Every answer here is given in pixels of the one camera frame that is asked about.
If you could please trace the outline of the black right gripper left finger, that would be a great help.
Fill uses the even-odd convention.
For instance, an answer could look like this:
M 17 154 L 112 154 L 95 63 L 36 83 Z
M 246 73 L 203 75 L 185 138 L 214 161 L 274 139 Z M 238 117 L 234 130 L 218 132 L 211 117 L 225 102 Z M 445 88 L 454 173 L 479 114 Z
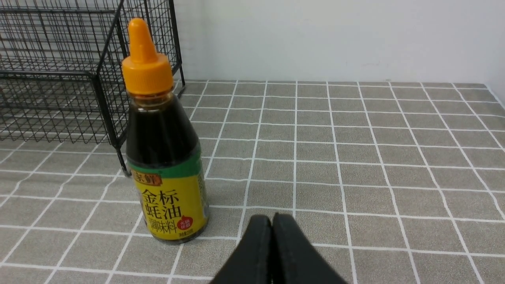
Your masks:
M 212 284 L 270 284 L 272 225 L 265 215 L 253 215 L 238 246 L 215 275 Z

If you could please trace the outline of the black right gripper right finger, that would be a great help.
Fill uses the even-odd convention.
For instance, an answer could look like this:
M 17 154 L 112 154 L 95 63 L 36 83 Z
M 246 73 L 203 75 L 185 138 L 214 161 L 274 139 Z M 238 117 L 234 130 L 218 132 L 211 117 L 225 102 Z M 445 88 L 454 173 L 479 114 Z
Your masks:
M 273 284 L 345 284 L 310 244 L 292 215 L 276 213 L 272 222 Z

